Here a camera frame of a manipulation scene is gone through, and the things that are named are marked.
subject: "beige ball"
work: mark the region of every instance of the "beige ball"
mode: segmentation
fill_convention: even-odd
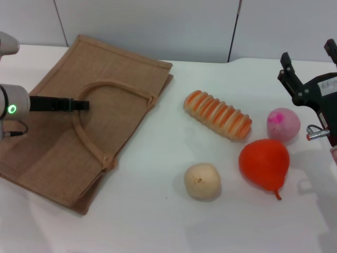
[[[185,187],[189,195],[198,199],[211,199],[220,192],[221,179],[210,163],[199,163],[185,172]]]

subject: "bread roll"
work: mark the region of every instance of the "bread roll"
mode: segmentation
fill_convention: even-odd
[[[217,134],[233,141],[244,140],[252,120],[207,92],[194,91],[185,100],[185,111]]]

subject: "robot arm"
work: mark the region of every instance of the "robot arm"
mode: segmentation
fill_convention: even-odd
[[[0,32],[0,58],[4,55],[16,54],[19,42],[10,35]],[[52,98],[45,96],[29,96],[27,91],[18,85],[0,84],[0,141],[4,137],[24,134],[24,132],[4,132],[3,121],[20,121],[29,112],[72,112],[89,110],[89,101],[75,101],[69,98]]]
[[[333,39],[328,40],[324,48],[337,65],[335,41]],[[322,128],[309,125],[306,129],[307,139],[310,141],[320,137],[328,137],[333,147],[331,152],[333,153],[336,150],[337,157],[337,73],[320,75],[302,84],[295,74],[288,53],[282,54],[281,64],[283,69],[280,71],[278,79],[292,97],[293,104],[312,108],[322,124]]]

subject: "bag handle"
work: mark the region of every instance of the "bag handle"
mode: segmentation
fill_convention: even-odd
[[[145,99],[148,99],[148,110],[151,109],[157,101],[157,97],[155,97],[154,95],[117,80],[99,80],[89,83],[86,86],[82,87],[76,97],[76,100],[84,100],[90,91],[102,86],[118,87],[120,89],[124,89],[131,93],[139,95]],[[91,153],[97,158],[97,160],[102,163],[103,170],[110,171],[116,167],[117,158],[115,157],[115,155],[103,152],[99,147],[97,147],[97,145],[88,137],[88,135],[84,131],[80,120],[80,111],[73,112],[73,126],[78,138],[91,151]]]

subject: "plastic fruit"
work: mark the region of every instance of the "plastic fruit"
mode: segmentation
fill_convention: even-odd
[[[273,191],[281,200],[279,189],[290,165],[288,150],[278,140],[254,141],[241,151],[239,167],[242,173],[253,183],[266,191]]]
[[[277,108],[268,115],[267,130],[270,139],[282,142],[291,141],[300,128],[301,121],[292,110]]]
[[[184,177],[190,196],[197,199],[211,199],[220,192],[221,179],[210,163],[198,163],[188,168]]]

